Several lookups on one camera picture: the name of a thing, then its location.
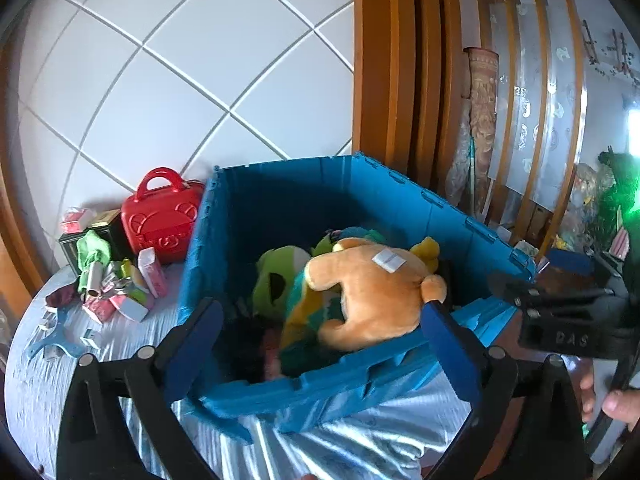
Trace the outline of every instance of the tablecloth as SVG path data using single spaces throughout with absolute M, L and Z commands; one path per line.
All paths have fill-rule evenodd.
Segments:
M 129 358 L 144 345 L 158 345 L 176 323 L 182 266 L 169 267 L 166 275 L 170 293 L 158 300 L 142 323 L 116 313 L 101 329 L 102 347 L 87 351 L 108 361 Z M 45 313 L 46 295 L 73 280 L 73 272 L 65 267 L 36 295 L 15 333 L 6 370 L 9 430 L 34 468 L 44 468 L 47 479 L 55 478 L 60 418 L 76 361 L 64 355 L 46 362 L 42 354 L 29 361 L 26 348 L 44 336 L 37 325 Z M 68 338 L 79 342 L 87 328 L 100 327 L 79 306 L 73 307 L 66 323 Z M 122 399 L 122 409 L 146 468 L 168 479 L 130 399 Z M 418 479 L 419 462 L 435 463 L 469 413 L 469 405 L 458 400 L 443 373 L 419 390 L 307 433 L 279 434 L 269 424 L 246 417 L 242 423 L 252 432 L 251 446 L 243 446 L 191 415 L 183 401 L 175 402 L 172 409 L 204 459 L 224 480 L 297 480 L 306 473 L 321 480 Z

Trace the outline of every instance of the metal bolt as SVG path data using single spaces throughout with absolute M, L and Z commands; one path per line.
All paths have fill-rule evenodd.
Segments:
M 549 362 L 557 368 L 564 366 L 564 361 L 558 354 L 551 354 L 549 356 Z
M 503 348 L 499 346 L 492 346 L 489 348 L 489 355 L 494 359 L 504 359 L 507 352 L 504 351 Z
M 93 362 L 94 362 L 94 355 L 93 354 L 84 354 L 84 355 L 80 356 L 80 358 L 78 359 L 78 364 L 80 366 L 88 366 Z
M 152 346 L 143 346 L 136 354 L 140 359 L 150 359 L 156 353 L 156 349 Z

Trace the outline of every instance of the brown teddy bear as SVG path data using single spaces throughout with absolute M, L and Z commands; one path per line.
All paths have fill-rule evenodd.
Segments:
M 321 342 L 356 351 L 413 331 L 428 301 L 444 301 L 447 285 L 416 254 L 362 238 L 345 238 L 334 252 L 312 258 L 305 267 L 311 290 L 342 288 L 346 321 L 332 319 L 318 332 Z

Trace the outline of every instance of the table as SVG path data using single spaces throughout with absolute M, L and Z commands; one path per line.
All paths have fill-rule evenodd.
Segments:
M 101 329 L 103 345 L 91 351 L 100 361 L 131 357 L 144 345 L 158 345 L 174 327 L 182 266 L 166 270 L 170 293 L 158 300 L 142 323 L 118 313 Z M 38 321 L 44 298 L 75 276 L 69 267 L 57 272 L 36 295 L 15 333 L 5 382 L 9 429 L 34 468 L 44 478 L 55 478 L 56 446 L 66 392 L 76 366 L 64 355 L 45 362 L 42 355 L 29 361 L 26 348 L 43 337 Z M 66 332 L 79 342 L 87 328 L 98 325 L 80 309 L 69 313 Z M 168 478 L 152 449 L 130 399 L 122 400 L 127 425 L 146 468 Z M 443 373 L 423 388 L 376 408 L 324 424 L 307 433 L 279 434 L 255 417 L 242 423 L 250 428 L 252 446 L 242 446 L 188 413 L 187 404 L 172 409 L 186 433 L 216 474 L 224 480 L 298 480 L 313 473 L 321 480 L 404 480 L 420 478 L 420 463 L 433 464 L 451 443 L 469 413 L 455 396 Z

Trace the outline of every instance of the blue plastic crate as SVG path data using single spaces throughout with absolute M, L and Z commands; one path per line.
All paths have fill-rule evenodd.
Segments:
M 362 154 L 267 162 L 216 170 L 200 206 L 182 281 L 178 322 L 201 298 L 250 295 L 255 263 L 285 245 L 309 248 L 328 229 L 363 226 L 408 248 L 431 236 L 452 261 L 454 316 L 489 344 L 513 314 L 491 298 L 486 276 L 502 270 L 530 280 L 533 262 L 484 225 Z M 225 312 L 230 318 L 232 313 Z M 420 330 L 343 356 L 335 365 L 259 384 L 234 380 L 223 349 L 214 351 L 189 398 L 219 430 L 251 442 L 238 421 L 256 415 L 300 432 L 414 390 L 438 371 Z

